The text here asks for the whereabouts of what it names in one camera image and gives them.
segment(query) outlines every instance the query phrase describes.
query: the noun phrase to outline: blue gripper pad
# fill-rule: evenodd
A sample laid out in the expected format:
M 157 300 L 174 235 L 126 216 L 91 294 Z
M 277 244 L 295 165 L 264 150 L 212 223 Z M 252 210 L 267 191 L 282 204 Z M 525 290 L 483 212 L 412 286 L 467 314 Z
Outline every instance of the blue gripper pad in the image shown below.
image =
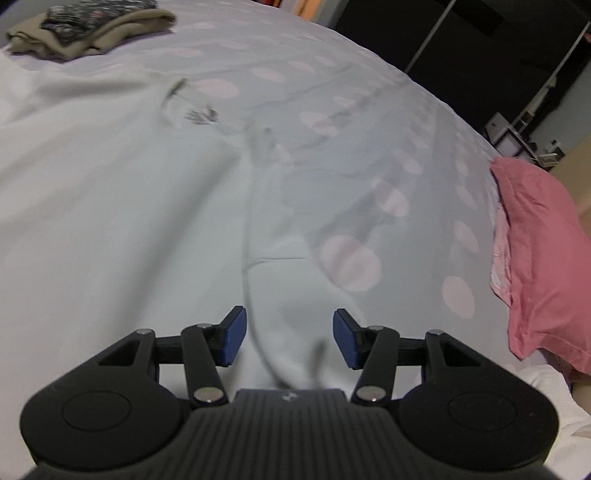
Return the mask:
M 333 315 L 333 337 L 349 368 L 361 368 L 355 336 L 338 311 Z
M 221 367 L 228 367 L 232 364 L 246 335 L 246 308 L 236 307 L 230 315 L 235 316 L 235 318 L 226 330 L 226 337 L 220 354 Z

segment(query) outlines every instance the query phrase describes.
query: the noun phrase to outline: wall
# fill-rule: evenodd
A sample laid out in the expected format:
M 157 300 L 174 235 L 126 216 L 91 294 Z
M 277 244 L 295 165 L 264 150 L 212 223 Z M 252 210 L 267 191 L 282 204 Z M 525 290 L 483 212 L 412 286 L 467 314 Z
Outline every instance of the wall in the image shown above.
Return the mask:
M 532 133 L 540 148 L 556 138 L 564 153 L 591 134 L 591 62 L 568 91 L 558 108 Z

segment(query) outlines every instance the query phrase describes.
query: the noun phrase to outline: pink polka dot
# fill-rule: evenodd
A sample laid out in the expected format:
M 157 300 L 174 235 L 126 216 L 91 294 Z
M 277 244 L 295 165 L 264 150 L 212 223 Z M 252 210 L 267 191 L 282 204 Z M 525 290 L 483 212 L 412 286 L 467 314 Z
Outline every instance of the pink polka dot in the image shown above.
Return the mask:
M 246 50 L 248 48 L 248 45 L 246 45 L 245 43 L 233 40 L 226 40 L 220 42 L 220 45 L 222 47 L 231 48 L 233 50 Z
M 399 148 L 395 148 L 392 153 L 394 154 L 394 158 L 400 162 L 403 169 L 407 172 L 414 173 L 415 175 L 423 173 L 423 166 L 409 153 Z
M 367 291 L 382 277 L 376 254 L 356 238 L 329 238 L 320 250 L 320 265 L 330 280 L 347 291 Z
M 456 193 L 460 197 L 460 200 L 463 201 L 472 210 L 476 210 L 478 208 L 478 205 L 476 205 L 476 200 L 474 200 L 474 197 L 465 186 L 456 185 Z
M 275 144 L 275 156 L 279 163 L 286 167 L 292 167 L 294 165 L 294 159 L 291 156 L 289 150 L 287 150 L 283 145 L 277 143 Z
M 412 144 L 417 148 L 427 148 L 429 146 L 429 141 L 422 135 L 419 135 L 414 130 L 409 127 L 404 129 L 406 136 L 412 142 Z
M 204 79 L 194 85 L 201 93 L 217 98 L 234 98 L 240 94 L 236 85 L 224 79 Z
M 463 319 L 474 316 L 474 295 L 461 277 L 446 277 L 441 288 L 443 301 L 449 309 Z
M 289 63 L 295 69 L 301 70 L 302 72 L 316 73 L 316 70 L 314 70 L 314 67 L 304 61 L 292 60 L 287 63 Z
M 391 79 L 389 79 L 388 77 L 386 77 L 384 75 L 378 75 L 378 78 L 380 79 L 381 82 L 384 82 L 384 83 L 393 83 L 393 81 Z
M 376 179 L 372 183 L 372 188 L 375 202 L 384 212 L 395 217 L 403 217 L 408 214 L 410 204 L 407 198 L 392 184 L 382 179 Z
M 356 103 L 355 100 L 351 100 L 350 98 L 345 98 L 341 96 L 333 97 L 333 100 L 340 106 L 344 106 L 345 108 L 351 108 Z
M 366 57 L 368 59 L 372 59 L 377 56 L 374 52 L 366 50 L 365 48 L 362 50 L 359 50 L 359 53 L 361 53 L 361 55 L 363 55 L 364 57 Z
M 363 96 L 363 97 L 367 97 L 367 96 L 371 95 L 371 92 L 369 90 L 366 90 L 365 88 L 360 88 L 360 87 L 351 88 L 351 92 L 353 92 L 354 95 Z
M 464 222 L 456 221 L 453 223 L 453 231 L 456 235 L 456 239 L 460 244 L 467 248 L 473 254 L 478 253 L 478 240 L 472 229 L 467 226 Z
M 283 38 L 288 38 L 289 40 L 301 41 L 301 38 L 297 37 L 296 35 L 294 35 L 292 33 L 282 33 L 281 36 Z
M 211 22 L 197 22 L 193 25 L 193 28 L 195 30 L 213 30 L 214 28 L 217 28 L 217 26 Z
M 326 57 L 322 57 L 320 55 L 316 55 L 314 58 L 325 67 L 336 67 L 336 63 L 331 59 L 327 59 Z
M 456 160 L 456 168 L 464 176 L 468 176 L 468 165 L 459 158 Z
M 183 57 L 185 59 L 191 59 L 191 58 L 195 58 L 195 57 L 200 57 L 201 55 L 203 55 L 203 52 L 201 50 L 196 49 L 196 48 L 175 48 L 172 51 L 172 54 L 175 55 L 176 57 Z
M 275 83 L 285 83 L 285 76 L 276 70 L 268 69 L 267 67 L 255 67 L 251 69 L 251 73 L 255 77 L 259 77 L 263 80 L 269 80 Z
M 332 120 L 323 113 L 302 112 L 300 120 L 305 126 L 325 137 L 333 138 L 339 134 L 339 130 L 333 125 Z

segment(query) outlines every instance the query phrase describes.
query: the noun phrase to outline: patterned fabric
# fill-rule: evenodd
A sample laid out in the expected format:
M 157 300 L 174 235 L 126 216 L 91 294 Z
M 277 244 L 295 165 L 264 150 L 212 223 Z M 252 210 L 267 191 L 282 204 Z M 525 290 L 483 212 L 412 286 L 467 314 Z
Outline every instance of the patterned fabric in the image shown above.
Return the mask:
M 155 0 L 82 0 L 74 5 L 50 7 L 41 28 L 52 31 L 63 45 L 68 45 L 114 18 L 156 7 Z

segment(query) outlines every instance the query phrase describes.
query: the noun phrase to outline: folded clothes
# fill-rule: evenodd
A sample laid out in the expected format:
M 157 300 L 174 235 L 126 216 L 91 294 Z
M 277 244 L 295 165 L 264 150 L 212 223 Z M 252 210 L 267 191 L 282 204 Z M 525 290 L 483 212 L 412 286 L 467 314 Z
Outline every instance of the folded clothes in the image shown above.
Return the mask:
M 137 10 L 114 18 L 93 33 L 69 45 L 62 45 L 53 32 L 41 27 L 46 18 L 47 14 L 40 14 L 10 28 L 7 31 L 11 41 L 8 51 L 33 51 L 42 59 L 73 60 L 85 55 L 101 55 L 115 48 L 126 38 L 163 31 L 176 22 L 176 16 L 168 10 Z
M 155 0 L 82 0 L 73 5 L 50 7 L 41 28 L 52 31 L 62 45 L 69 45 L 114 18 L 156 7 Z

